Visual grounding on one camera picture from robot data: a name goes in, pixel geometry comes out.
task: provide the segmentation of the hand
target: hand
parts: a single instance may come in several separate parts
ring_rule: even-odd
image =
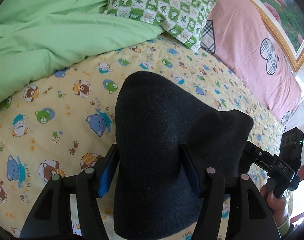
[[[266,192],[267,185],[264,184],[260,189],[261,196],[264,197]],[[268,206],[273,210],[272,216],[276,225],[278,227],[281,226],[288,218],[288,204],[286,198],[283,197],[282,199],[279,199],[273,195],[273,192],[270,192],[268,195]]]

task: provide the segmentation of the blue padding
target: blue padding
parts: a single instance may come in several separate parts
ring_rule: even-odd
[[[195,166],[186,153],[181,155],[181,161],[193,193],[199,195],[201,193],[200,178]]]
[[[118,154],[113,154],[101,176],[100,188],[98,190],[100,198],[104,197],[104,195],[109,191],[118,164],[119,156]]]

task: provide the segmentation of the pink bedsheet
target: pink bedsheet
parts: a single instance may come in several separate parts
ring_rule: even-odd
[[[268,34],[254,5],[249,0],[217,0],[208,19],[213,20],[215,56],[244,82],[261,104],[279,120],[288,111],[296,110],[300,87],[280,46],[274,41],[264,42]]]

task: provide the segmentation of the sock-covered object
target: sock-covered object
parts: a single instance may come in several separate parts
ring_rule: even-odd
[[[114,229],[133,240],[164,238],[197,221],[203,200],[191,191],[180,163],[181,144],[223,174],[238,176],[253,125],[240,111],[217,111],[143,71],[125,80],[115,119],[120,162]]]

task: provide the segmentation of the yellow bedsheet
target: yellow bedsheet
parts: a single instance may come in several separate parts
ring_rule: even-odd
[[[215,57],[203,50],[194,53],[172,37],[161,35],[130,48],[89,57],[32,82],[4,102],[0,111],[3,228],[18,236],[53,174],[78,174],[107,153],[116,142],[114,111],[119,90],[126,77],[139,70],[168,78],[216,109],[238,109],[249,114],[254,119],[249,140],[272,154],[278,153],[283,127],[243,83]],[[253,165],[249,175],[258,188],[265,183],[266,173],[258,167]],[[115,180],[98,203],[110,239],[120,239],[113,229],[114,187]],[[229,200],[222,212],[222,239],[228,206]],[[73,197],[72,219],[75,233],[80,233]],[[189,240],[194,227],[168,239]]]

